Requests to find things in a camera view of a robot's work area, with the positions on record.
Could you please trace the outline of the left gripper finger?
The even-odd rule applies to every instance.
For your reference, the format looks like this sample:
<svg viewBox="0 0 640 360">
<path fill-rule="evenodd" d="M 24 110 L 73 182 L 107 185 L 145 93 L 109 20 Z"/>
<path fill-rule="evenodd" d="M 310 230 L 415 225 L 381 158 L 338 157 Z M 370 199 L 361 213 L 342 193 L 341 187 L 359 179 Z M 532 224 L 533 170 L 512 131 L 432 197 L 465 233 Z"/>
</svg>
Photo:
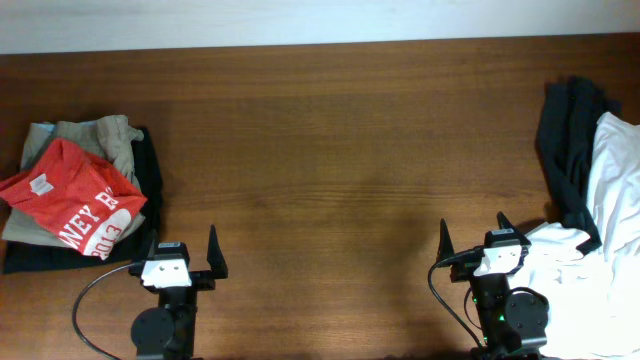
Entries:
<svg viewBox="0 0 640 360">
<path fill-rule="evenodd" d="M 151 229 L 144 237 L 141 247 L 138 251 L 138 260 L 146 261 L 155 254 L 155 249 L 158 241 L 158 233 L 156 229 Z"/>
<path fill-rule="evenodd" d="M 220 248 L 217 230 L 214 225 L 210 227 L 209 231 L 207 262 L 215 279 L 228 278 L 228 266 Z"/>
</svg>

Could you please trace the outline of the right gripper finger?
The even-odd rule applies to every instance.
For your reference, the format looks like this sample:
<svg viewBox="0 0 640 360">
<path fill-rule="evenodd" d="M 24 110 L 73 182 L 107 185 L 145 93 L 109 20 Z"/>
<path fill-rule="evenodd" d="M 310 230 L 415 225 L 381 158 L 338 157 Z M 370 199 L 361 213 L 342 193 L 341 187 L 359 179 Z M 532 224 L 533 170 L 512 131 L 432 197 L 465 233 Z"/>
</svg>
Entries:
<svg viewBox="0 0 640 360">
<path fill-rule="evenodd" d="M 496 218 L 499 226 L 497 233 L 499 235 L 509 235 L 518 239 L 525 238 L 524 234 L 508 220 L 503 212 L 498 212 Z"/>
<path fill-rule="evenodd" d="M 439 223 L 439 245 L 437 251 L 437 261 L 442 262 L 451 258 L 455 254 L 447 223 L 444 218 Z"/>
</svg>

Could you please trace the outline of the white printed t-shirt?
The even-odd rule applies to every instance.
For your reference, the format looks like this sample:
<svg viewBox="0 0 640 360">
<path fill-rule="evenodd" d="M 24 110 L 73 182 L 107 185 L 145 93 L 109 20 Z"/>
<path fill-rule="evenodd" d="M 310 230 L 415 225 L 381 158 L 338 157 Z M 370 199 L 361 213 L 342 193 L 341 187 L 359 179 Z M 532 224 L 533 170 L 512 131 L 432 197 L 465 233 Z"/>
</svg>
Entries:
<svg viewBox="0 0 640 360">
<path fill-rule="evenodd" d="M 611 113 L 595 133 L 586 205 L 602 245 L 582 255 L 584 231 L 544 223 L 527 235 L 532 246 L 509 279 L 549 301 L 547 343 L 562 359 L 639 356 L 639 128 Z"/>
</svg>

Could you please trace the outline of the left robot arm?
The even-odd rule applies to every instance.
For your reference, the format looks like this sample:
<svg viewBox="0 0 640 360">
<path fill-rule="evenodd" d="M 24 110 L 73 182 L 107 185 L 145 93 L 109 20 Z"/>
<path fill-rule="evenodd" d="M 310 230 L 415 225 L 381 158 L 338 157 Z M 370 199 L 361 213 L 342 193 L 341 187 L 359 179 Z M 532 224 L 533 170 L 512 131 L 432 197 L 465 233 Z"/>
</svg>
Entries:
<svg viewBox="0 0 640 360">
<path fill-rule="evenodd" d="M 157 233 L 151 233 L 151 250 L 132 271 L 143 288 L 158 296 L 158 304 L 141 312 L 131 326 L 130 336 L 138 359 L 194 357 L 198 294 L 213 291 L 218 280 L 228 277 L 214 226 L 209 231 L 206 260 L 207 270 L 191 270 L 184 243 L 159 243 Z"/>
</svg>

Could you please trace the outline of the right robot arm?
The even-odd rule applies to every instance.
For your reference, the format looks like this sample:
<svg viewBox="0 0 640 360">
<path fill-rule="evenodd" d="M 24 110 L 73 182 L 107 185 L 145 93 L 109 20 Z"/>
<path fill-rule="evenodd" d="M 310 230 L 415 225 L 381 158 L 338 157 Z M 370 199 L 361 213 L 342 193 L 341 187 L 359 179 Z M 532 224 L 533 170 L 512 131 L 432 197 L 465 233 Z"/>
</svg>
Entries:
<svg viewBox="0 0 640 360">
<path fill-rule="evenodd" d="M 498 228 L 485 234 L 484 243 L 456 252 L 445 220 L 439 224 L 439 246 L 433 269 L 448 268 L 453 283 L 466 282 L 466 300 L 472 300 L 478 314 L 477 336 L 468 324 L 442 299 L 428 273 L 432 294 L 467 331 L 476 346 L 473 359 L 540 359 L 547 344 L 549 301 L 528 287 L 513 287 L 508 277 L 524 265 L 531 242 L 503 213 L 497 214 Z"/>
</svg>

